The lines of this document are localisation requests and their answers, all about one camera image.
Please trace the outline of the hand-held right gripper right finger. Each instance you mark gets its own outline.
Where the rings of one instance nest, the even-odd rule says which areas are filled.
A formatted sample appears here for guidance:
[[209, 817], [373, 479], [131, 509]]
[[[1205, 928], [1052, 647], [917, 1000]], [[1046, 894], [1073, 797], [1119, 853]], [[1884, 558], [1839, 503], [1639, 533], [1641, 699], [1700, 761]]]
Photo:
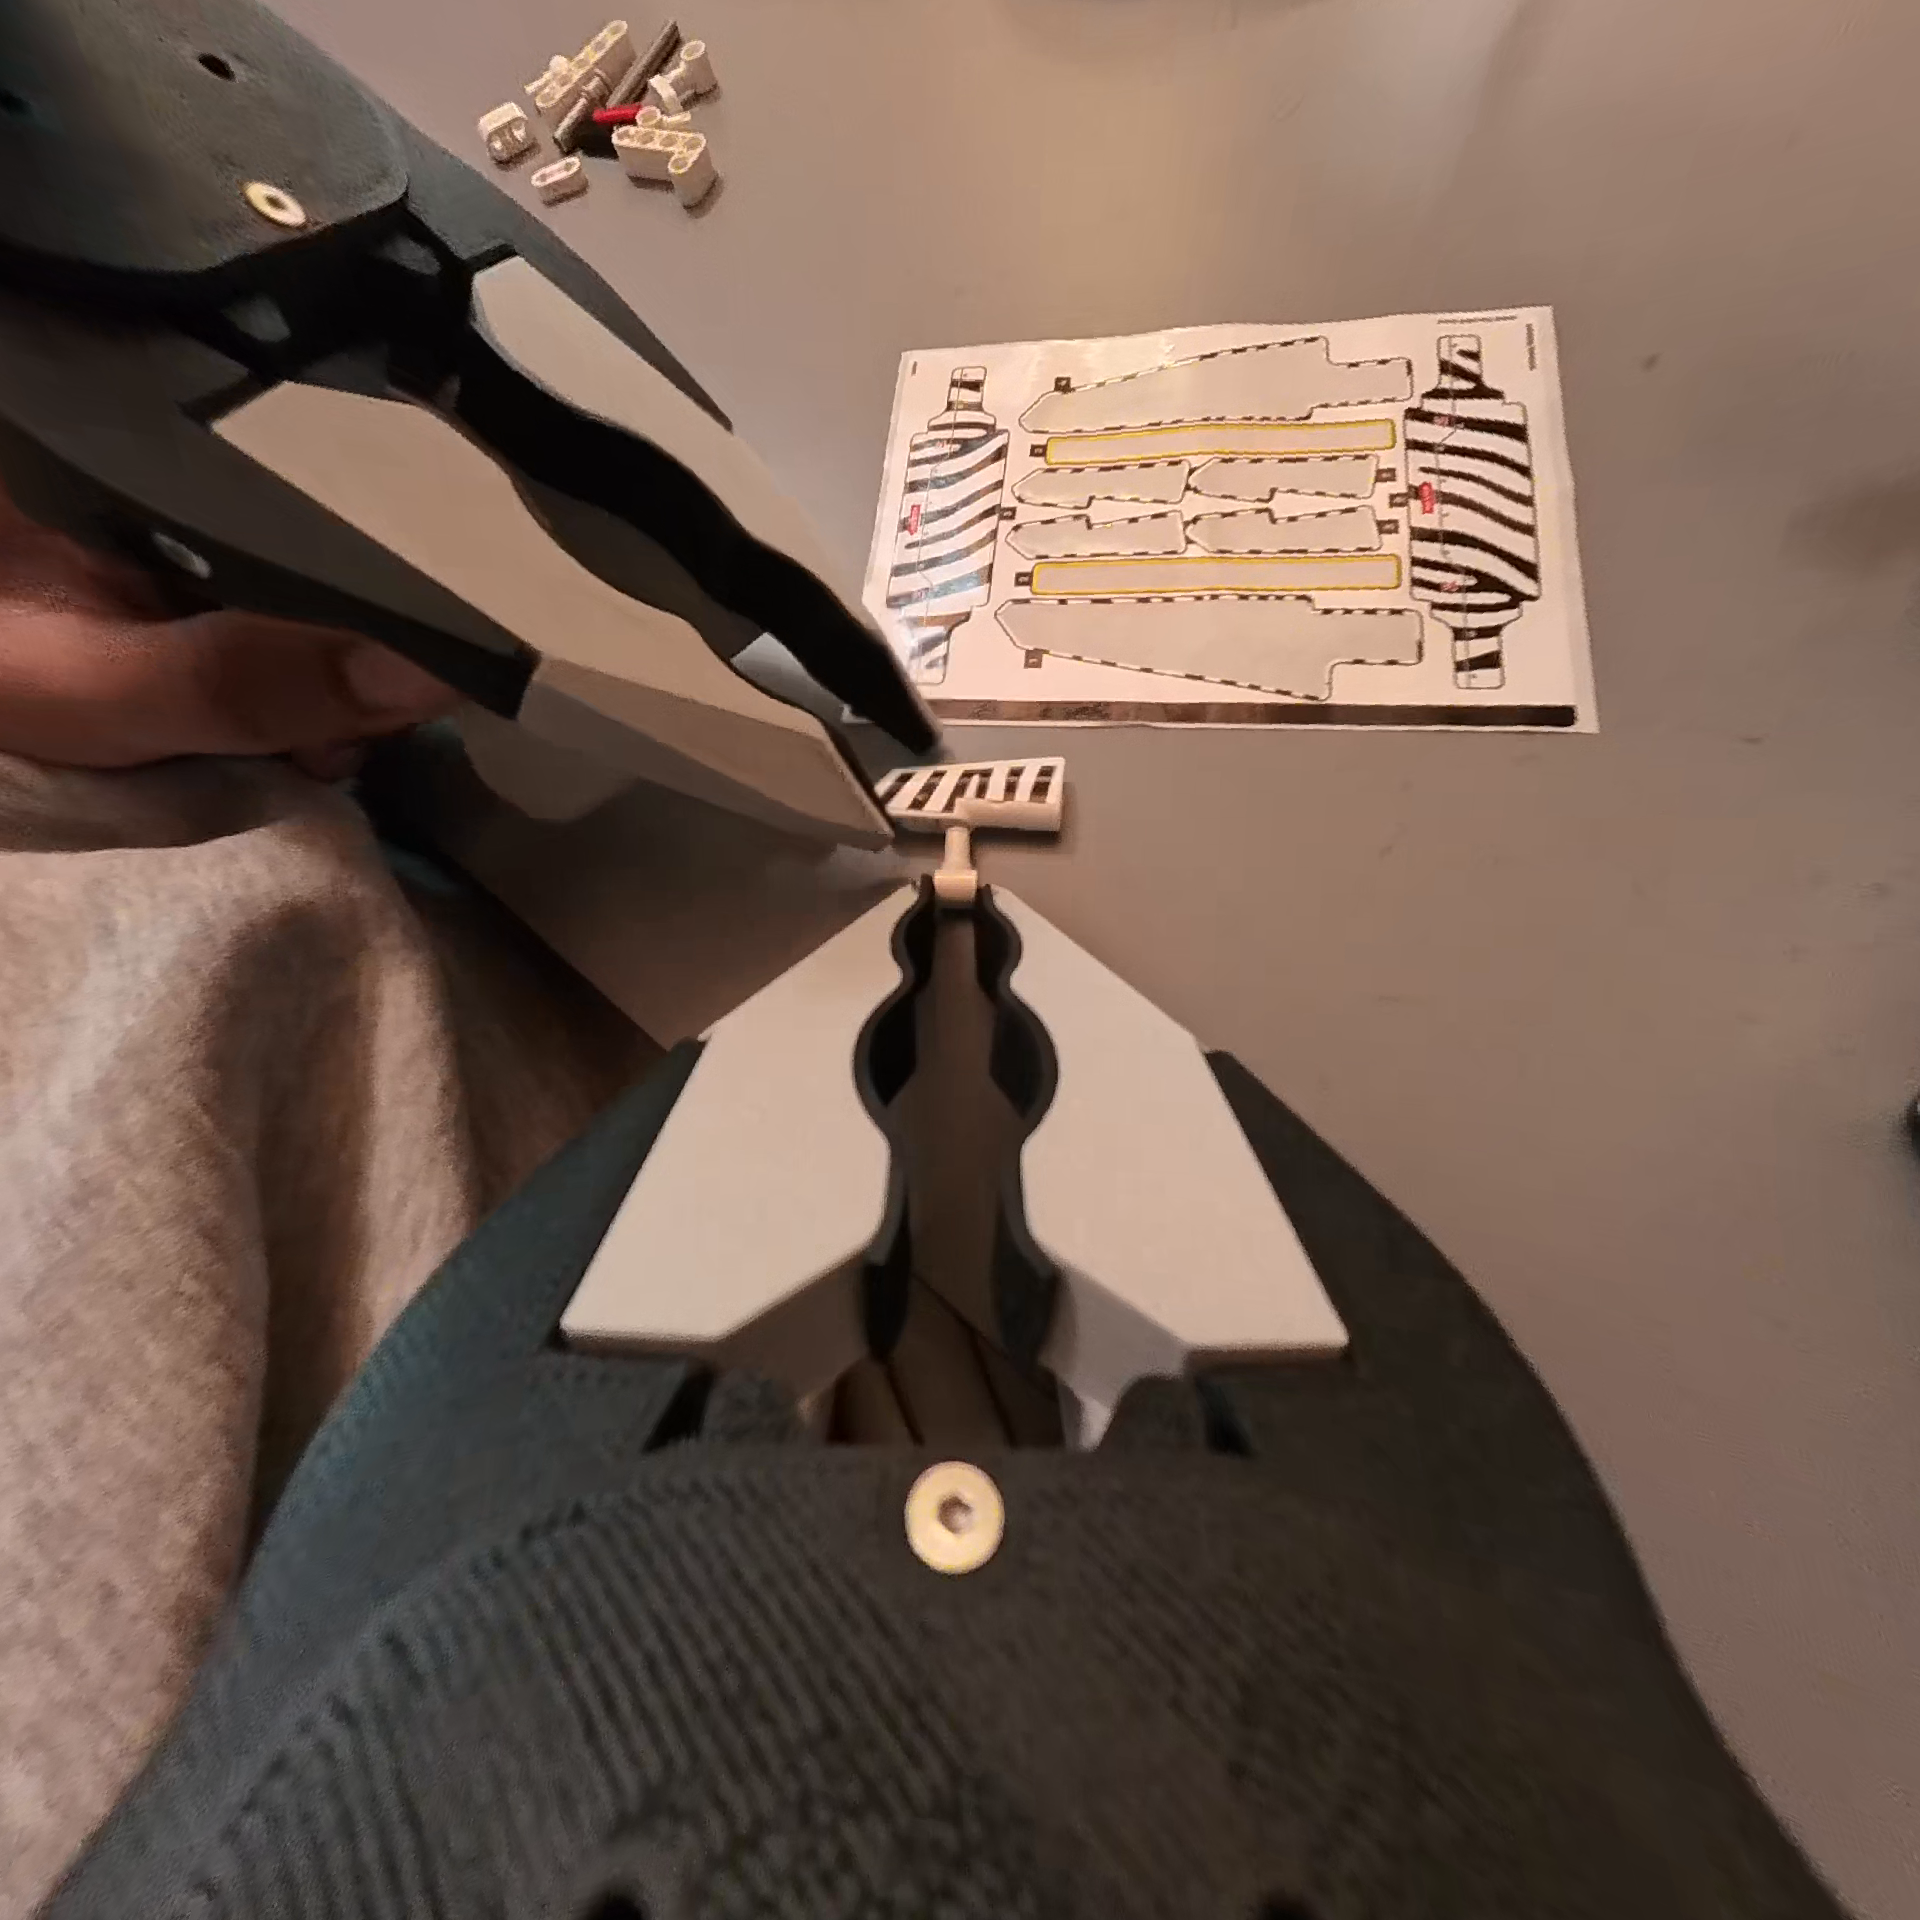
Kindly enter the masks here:
[[1075, 1412], [1109, 1419], [1145, 1379], [1342, 1355], [1349, 1329], [1197, 1037], [1029, 902], [985, 902], [1049, 1047], [1019, 1200], [1059, 1280], [1041, 1365]]

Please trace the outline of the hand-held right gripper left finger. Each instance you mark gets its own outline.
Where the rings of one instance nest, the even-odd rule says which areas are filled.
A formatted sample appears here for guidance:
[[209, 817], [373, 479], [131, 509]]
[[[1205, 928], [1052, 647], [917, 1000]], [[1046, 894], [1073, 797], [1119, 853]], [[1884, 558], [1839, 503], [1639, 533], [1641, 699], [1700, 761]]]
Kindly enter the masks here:
[[863, 1352], [891, 1144], [857, 1043], [905, 985], [898, 886], [708, 1025], [559, 1319], [583, 1352]]

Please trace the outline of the zebra print sticker sheet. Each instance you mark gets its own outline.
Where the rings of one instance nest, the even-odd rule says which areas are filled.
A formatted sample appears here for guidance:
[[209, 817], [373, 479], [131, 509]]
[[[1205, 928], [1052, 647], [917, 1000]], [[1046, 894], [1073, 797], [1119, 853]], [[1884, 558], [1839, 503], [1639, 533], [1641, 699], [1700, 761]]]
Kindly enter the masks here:
[[981, 727], [1596, 733], [1548, 304], [903, 351], [866, 597]]

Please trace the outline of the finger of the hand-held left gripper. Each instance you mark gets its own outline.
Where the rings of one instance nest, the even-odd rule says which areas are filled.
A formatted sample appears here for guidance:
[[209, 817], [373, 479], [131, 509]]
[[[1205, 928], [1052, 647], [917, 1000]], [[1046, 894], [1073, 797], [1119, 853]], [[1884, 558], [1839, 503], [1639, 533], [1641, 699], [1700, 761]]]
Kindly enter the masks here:
[[521, 256], [469, 304], [469, 430], [554, 495], [647, 541], [717, 615], [729, 655], [777, 639], [810, 684], [911, 753], [940, 727], [761, 457]]
[[681, 615], [595, 575], [450, 423], [281, 384], [212, 430], [532, 647], [514, 720], [463, 717], [479, 777], [509, 805], [575, 820], [647, 781], [843, 847], [893, 841], [821, 717], [741, 676]]

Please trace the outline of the pile of small lego pieces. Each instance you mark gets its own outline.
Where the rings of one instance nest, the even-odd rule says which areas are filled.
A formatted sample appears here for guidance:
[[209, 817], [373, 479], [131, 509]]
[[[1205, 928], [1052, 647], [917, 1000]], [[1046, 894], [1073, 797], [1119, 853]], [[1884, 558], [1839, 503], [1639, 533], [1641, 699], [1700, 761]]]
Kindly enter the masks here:
[[526, 176], [543, 206], [581, 201], [595, 177], [621, 174], [695, 209], [717, 187], [700, 118], [716, 91], [703, 38], [683, 35], [674, 19], [635, 32], [612, 15], [482, 112], [475, 139], [499, 171]]

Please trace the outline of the person's left hand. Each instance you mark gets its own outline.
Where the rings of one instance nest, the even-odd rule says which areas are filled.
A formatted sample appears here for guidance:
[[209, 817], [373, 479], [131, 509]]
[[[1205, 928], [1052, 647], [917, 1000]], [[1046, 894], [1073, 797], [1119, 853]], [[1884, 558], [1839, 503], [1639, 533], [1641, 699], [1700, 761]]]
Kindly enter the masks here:
[[283, 758], [343, 780], [461, 695], [375, 639], [175, 609], [131, 564], [3, 497], [3, 749], [70, 769]]

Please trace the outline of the person's grey sweater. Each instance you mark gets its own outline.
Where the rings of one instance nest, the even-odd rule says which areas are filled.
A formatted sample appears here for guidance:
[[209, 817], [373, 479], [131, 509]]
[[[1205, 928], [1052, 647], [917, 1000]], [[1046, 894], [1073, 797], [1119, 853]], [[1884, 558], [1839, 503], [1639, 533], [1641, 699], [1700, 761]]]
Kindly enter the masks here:
[[657, 1059], [341, 785], [5, 757], [5, 1915], [175, 1715], [398, 1310]]

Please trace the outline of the white striped lego piece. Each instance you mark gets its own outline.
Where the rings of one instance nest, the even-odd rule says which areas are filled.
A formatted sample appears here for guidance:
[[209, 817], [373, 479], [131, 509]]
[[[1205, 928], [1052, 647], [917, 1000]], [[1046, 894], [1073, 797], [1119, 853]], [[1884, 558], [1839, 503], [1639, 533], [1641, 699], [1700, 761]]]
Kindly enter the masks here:
[[1065, 827], [1065, 757], [974, 758], [898, 766], [876, 781], [876, 797], [898, 832], [937, 832], [941, 861], [930, 892], [945, 909], [972, 909], [981, 880], [981, 833], [1054, 839]]

